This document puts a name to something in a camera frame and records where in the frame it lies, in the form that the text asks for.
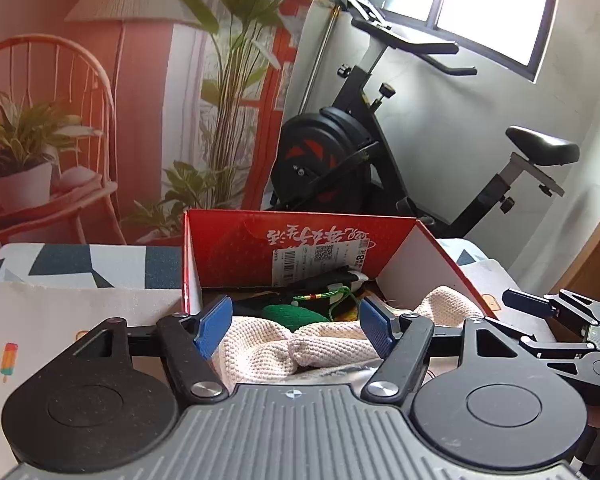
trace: bike handlebar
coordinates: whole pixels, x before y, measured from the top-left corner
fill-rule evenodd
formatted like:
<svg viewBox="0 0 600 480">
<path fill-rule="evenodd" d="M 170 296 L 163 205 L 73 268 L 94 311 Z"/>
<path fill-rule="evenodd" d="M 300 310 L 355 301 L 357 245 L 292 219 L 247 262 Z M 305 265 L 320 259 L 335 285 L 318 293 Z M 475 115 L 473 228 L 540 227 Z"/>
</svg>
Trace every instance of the bike handlebar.
<svg viewBox="0 0 600 480">
<path fill-rule="evenodd" d="M 352 16 L 351 25 L 366 32 L 382 44 L 413 54 L 447 75 L 467 76 L 477 75 L 478 73 L 475 67 L 453 68 L 429 57 L 430 54 L 457 54 L 459 51 L 458 45 L 451 42 L 411 43 L 407 41 L 391 31 L 391 24 L 385 20 L 382 12 L 369 0 L 347 0 L 346 9 Z"/>
</svg>

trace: adjustment knob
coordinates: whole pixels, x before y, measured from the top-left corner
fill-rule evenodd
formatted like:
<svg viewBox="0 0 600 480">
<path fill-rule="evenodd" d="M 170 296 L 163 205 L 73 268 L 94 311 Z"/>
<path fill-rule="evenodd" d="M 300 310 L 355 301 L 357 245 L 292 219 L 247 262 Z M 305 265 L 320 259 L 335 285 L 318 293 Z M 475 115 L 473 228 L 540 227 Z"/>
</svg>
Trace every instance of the adjustment knob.
<svg viewBox="0 0 600 480">
<path fill-rule="evenodd" d="M 382 86 L 380 87 L 380 93 L 382 94 L 382 97 L 391 99 L 395 95 L 395 90 L 391 85 L 382 83 Z"/>
<path fill-rule="evenodd" d="M 342 65 L 339 69 L 338 69 L 338 75 L 343 78 L 346 79 L 347 77 L 349 77 L 351 75 L 351 71 L 353 69 L 349 66 L 349 65 Z"/>
<path fill-rule="evenodd" d="M 515 200 L 513 200 L 510 196 L 506 197 L 503 201 L 502 204 L 500 205 L 500 209 L 502 210 L 502 212 L 504 214 L 507 214 L 509 211 L 511 211 L 511 208 L 513 206 L 516 205 Z"/>
</svg>

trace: tall plant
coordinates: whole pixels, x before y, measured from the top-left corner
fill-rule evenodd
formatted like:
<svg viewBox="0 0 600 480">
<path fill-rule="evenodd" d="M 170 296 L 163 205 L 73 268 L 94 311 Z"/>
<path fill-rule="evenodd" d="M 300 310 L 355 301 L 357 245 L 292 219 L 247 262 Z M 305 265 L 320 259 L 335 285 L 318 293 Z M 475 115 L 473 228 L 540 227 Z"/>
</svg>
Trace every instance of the tall plant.
<svg viewBox="0 0 600 480">
<path fill-rule="evenodd" d="M 208 32 L 218 58 L 218 72 L 205 79 L 201 98 L 216 108 L 216 124 L 205 132 L 208 169 L 218 179 L 208 191 L 208 205 L 226 204 L 232 196 L 235 171 L 250 125 L 242 104 L 246 90 L 257 84 L 272 66 L 280 70 L 275 55 L 264 45 L 271 27 L 284 27 L 278 14 L 283 0 L 220 0 L 229 13 L 228 34 L 203 0 L 182 0 Z"/>
</svg>

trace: window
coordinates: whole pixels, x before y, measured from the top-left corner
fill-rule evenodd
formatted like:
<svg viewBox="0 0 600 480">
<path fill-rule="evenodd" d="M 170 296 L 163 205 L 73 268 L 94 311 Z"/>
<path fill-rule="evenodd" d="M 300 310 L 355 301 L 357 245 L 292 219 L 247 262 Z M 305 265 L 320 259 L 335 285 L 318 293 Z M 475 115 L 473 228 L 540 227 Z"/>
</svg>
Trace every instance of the window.
<svg viewBox="0 0 600 480">
<path fill-rule="evenodd" d="M 534 80 L 557 0 L 371 0 L 387 19 L 455 41 Z"/>
</svg>

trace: green fabric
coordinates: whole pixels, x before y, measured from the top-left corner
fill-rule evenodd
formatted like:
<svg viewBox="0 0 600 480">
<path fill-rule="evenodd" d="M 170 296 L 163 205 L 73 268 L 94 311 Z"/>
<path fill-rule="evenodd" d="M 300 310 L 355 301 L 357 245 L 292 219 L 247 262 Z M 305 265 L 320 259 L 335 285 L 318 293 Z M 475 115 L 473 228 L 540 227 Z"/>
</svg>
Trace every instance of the green fabric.
<svg viewBox="0 0 600 480">
<path fill-rule="evenodd" d="M 262 317 L 275 321 L 285 328 L 295 332 L 301 326 L 311 323 L 328 323 L 329 320 L 313 310 L 293 305 L 267 305 L 262 309 Z"/>
</svg>

